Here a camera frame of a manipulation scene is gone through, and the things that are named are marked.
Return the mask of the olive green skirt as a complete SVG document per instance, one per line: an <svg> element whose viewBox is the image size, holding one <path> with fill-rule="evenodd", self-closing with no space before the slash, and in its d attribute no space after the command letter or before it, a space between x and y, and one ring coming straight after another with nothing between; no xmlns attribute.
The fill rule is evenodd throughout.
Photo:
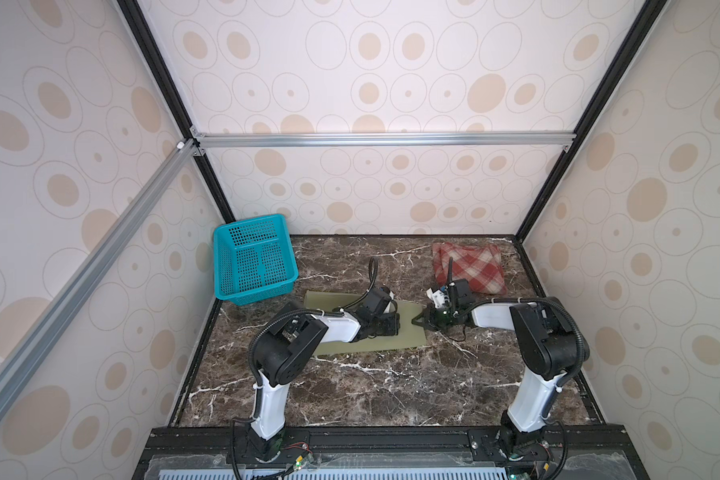
<svg viewBox="0 0 720 480"><path fill-rule="evenodd" d="M304 295L304 306L333 310L335 307L345 305L359 297L359 294L307 291ZM366 338L354 343L322 343L315 351L315 355L366 353L424 346L427 343L424 329L411 322L422 309L423 307L415 302L399 301L400 329L396 336Z"/></svg>

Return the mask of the red plaid skirt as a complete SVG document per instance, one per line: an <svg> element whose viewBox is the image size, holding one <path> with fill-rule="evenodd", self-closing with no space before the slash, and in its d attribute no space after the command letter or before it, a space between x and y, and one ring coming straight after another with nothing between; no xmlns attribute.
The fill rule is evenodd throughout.
<svg viewBox="0 0 720 480"><path fill-rule="evenodd" d="M501 251L494 244L465 246L450 242L432 244L433 271L438 285L445 285L450 263L452 279L468 281L473 292L488 295L507 293Z"/></svg>

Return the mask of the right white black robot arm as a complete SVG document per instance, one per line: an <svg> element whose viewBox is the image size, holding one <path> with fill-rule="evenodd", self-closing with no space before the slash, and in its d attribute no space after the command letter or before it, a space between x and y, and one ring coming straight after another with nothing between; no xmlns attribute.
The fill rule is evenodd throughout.
<svg viewBox="0 0 720 480"><path fill-rule="evenodd" d="M589 358L589 345L562 303L555 297L478 300L467 280L451 276L427 297L430 304L412 320L426 330L464 326L515 333L525 370L502 423L515 434L542 430L557 395Z"/></svg>

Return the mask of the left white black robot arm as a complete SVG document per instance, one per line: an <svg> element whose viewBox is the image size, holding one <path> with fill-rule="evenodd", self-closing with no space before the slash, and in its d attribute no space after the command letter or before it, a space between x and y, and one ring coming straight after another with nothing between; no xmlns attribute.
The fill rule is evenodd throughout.
<svg viewBox="0 0 720 480"><path fill-rule="evenodd" d="M388 288L376 284L378 270L378 259L372 257L369 286L359 298L331 311L290 302L252 339L248 364L255 378L255 403L249 423L259 439L269 441L283 430L289 385L321 344L399 333L397 302Z"/></svg>

